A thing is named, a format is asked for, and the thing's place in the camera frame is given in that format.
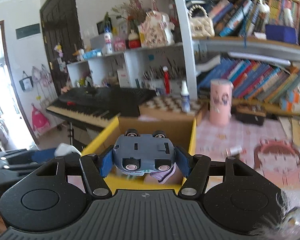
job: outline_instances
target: quilted purse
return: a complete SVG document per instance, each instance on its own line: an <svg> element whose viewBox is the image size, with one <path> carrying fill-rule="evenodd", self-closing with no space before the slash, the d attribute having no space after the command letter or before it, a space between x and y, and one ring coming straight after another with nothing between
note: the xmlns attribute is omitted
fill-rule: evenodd
<svg viewBox="0 0 300 240"><path fill-rule="evenodd" d="M203 11L203 17L192 17L193 11L200 9ZM213 21L208 16L206 10L201 5L193 5L189 9L189 20L192 37L213 37L215 36Z"/></svg>

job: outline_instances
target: purple cloth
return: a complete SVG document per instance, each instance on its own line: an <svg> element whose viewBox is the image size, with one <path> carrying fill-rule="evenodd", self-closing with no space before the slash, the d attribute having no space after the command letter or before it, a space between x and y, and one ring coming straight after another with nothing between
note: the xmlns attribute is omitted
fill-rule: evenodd
<svg viewBox="0 0 300 240"><path fill-rule="evenodd" d="M176 171L176 164L169 170L163 172L151 172L150 176L157 179L160 184L164 184Z"/></svg>

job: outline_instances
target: blue box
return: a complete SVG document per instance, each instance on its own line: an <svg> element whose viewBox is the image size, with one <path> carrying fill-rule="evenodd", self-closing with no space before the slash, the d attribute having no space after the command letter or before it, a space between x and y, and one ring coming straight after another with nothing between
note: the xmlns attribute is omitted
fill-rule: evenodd
<svg viewBox="0 0 300 240"><path fill-rule="evenodd" d="M101 57L102 52L101 52L101 49L93 49L93 50L83 54L82 56L83 56L83 59L87 60L87 59L93 58L93 57Z"/></svg>
<svg viewBox="0 0 300 240"><path fill-rule="evenodd" d="M298 44L296 29L280 25L266 25L267 40Z"/></svg>

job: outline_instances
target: white bottle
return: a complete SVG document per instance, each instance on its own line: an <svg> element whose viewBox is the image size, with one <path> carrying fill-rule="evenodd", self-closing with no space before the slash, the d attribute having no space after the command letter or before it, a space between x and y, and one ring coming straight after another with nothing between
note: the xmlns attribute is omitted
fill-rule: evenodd
<svg viewBox="0 0 300 240"><path fill-rule="evenodd" d="M109 27L105 28L105 42L106 42L106 52L107 54L113 53L113 47L112 47L112 33L109 30Z"/></svg>
<svg viewBox="0 0 300 240"><path fill-rule="evenodd" d="M190 112L190 96L189 91L187 87L186 81L182 81L182 87L181 87L181 110L184 113Z"/></svg>

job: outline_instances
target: electronic keyboard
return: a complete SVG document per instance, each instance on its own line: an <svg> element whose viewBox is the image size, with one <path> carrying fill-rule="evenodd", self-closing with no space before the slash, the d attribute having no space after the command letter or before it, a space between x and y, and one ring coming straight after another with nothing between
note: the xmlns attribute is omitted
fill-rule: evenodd
<svg viewBox="0 0 300 240"><path fill-rule="evenodd" d="M156 96L154 90L120 88L74 88L47 107L47 112L87 128L105 128L117 115L138 117L139 105Z"/></svg>

